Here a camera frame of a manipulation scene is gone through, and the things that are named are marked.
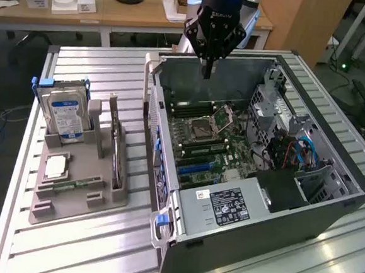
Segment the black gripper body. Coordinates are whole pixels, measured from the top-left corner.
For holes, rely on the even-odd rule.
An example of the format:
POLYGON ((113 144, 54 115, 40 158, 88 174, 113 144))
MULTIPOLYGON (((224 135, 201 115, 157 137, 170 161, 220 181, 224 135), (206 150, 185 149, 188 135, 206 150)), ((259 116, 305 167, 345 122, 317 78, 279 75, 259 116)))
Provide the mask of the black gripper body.
POLYGON ((204 9, 212 9, 211 27, 213 24, 234 25, 240 22, 240 10, 243 0, 202 0, 201 7, 204 9))

